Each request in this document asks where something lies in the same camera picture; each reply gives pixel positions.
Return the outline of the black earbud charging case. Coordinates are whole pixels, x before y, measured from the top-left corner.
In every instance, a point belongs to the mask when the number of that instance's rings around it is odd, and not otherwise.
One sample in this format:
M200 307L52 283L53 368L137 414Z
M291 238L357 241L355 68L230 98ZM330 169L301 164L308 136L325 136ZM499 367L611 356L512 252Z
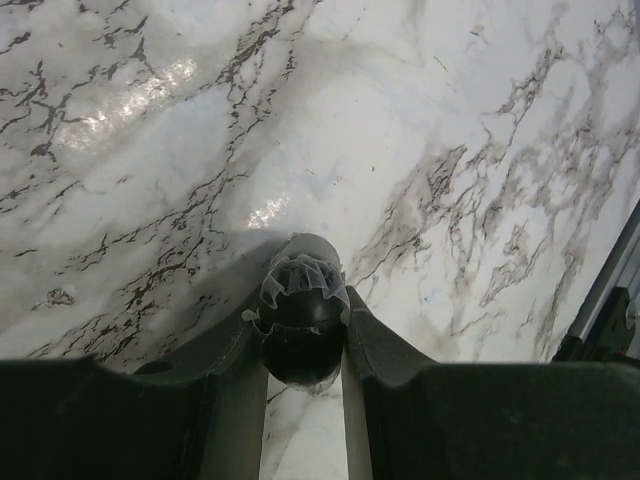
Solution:
M316 234L292 235L241 317L258 334L261 361L274 378L310 395L326 391L340 372L350 317L336 249Z

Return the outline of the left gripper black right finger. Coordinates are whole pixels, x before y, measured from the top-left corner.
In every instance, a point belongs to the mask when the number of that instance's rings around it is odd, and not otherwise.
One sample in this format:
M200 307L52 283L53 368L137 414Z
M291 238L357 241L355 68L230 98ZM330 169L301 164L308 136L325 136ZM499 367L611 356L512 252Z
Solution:
M437 363L350 293L352 479L635 479L639 366Z

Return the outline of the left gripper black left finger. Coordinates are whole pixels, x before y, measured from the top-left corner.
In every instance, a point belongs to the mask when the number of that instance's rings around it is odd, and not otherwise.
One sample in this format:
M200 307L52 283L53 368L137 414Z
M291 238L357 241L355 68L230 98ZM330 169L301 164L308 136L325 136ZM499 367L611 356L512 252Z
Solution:
M255 479L268 375L234 313L132 374L93 357L1 365L5 479Z

